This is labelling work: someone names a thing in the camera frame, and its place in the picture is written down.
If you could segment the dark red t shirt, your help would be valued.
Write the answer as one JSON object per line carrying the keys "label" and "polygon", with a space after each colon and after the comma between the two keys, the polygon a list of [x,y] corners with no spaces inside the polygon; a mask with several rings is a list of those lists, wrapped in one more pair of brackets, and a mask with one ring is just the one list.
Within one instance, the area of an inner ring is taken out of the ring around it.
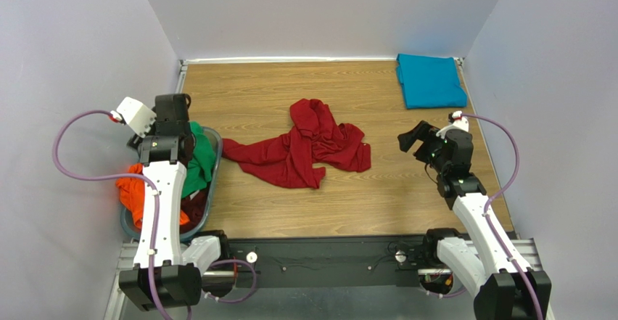
{"label": "dark red t shirt", "polygon": [[223,140],[223,157],[250,175],[287,189],[319,189],[325,163],[336,169],[362,173],[371,168],[371,146],[351,123],[337,123],[320,99],[301,99],[289,108],[291,129],[280,136],[240,144]]}

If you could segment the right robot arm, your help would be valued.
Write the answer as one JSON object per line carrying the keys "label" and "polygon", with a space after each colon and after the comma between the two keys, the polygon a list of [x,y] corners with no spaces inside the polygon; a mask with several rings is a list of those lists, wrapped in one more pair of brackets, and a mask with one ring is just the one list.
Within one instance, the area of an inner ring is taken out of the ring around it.
{"label": "right robot arm", "polygon": [[473,136],[466,117],[437,128],[421,121],[398,135],[399,148],[437,173],[437,191],[470,237],[452,229],[426,234],[428,260],[447,266],[473,298],[477,319],[547,319],[552,283],[535,270],[495,217],[490,197],[471,172]]}

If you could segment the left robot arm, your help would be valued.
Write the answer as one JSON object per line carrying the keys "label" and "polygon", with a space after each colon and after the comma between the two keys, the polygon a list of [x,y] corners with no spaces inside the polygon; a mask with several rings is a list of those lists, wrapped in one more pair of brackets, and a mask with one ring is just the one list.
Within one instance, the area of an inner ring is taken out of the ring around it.
{"label": "left robot arm", "polygon": [[202,297],[202,276],[221,257],[217,236],[197,237],[181,248],[181,192],[195,145],[189,97],[159,95],[154,108],[126,97],[113,112],[140,142],[144,214],[133,267],[119,274],[126,297],[143,311],[191,308]]}

